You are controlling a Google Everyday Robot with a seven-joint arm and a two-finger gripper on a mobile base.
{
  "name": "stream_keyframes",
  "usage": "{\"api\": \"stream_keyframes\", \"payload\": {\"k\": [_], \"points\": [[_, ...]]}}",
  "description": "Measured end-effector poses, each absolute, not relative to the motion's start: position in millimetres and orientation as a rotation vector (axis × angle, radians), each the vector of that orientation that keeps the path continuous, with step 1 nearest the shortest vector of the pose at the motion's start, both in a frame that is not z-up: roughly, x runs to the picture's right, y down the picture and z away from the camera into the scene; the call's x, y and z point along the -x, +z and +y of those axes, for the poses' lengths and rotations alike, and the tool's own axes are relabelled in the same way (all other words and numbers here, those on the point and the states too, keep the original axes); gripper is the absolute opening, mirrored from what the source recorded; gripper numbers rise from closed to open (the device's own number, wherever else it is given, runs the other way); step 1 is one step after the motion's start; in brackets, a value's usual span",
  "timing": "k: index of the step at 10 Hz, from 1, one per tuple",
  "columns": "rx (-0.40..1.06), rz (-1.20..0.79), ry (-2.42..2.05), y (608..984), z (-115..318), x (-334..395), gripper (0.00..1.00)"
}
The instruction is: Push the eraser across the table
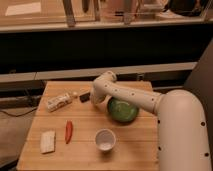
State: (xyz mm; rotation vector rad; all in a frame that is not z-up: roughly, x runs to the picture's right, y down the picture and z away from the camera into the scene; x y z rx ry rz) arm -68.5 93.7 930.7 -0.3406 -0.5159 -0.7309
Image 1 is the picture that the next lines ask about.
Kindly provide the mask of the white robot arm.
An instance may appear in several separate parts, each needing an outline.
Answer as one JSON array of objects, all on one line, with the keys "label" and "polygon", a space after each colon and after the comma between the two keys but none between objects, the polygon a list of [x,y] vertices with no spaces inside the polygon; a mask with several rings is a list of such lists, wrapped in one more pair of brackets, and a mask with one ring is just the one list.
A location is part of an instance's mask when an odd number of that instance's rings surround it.
[{"label": "white robot arm", "polygon": [[159,171],[213,171],[205,110],[187,90],[162,94],[116,83],[107,71],[91,87],[93,104],[107,95],[126,101],[157,116]]}]

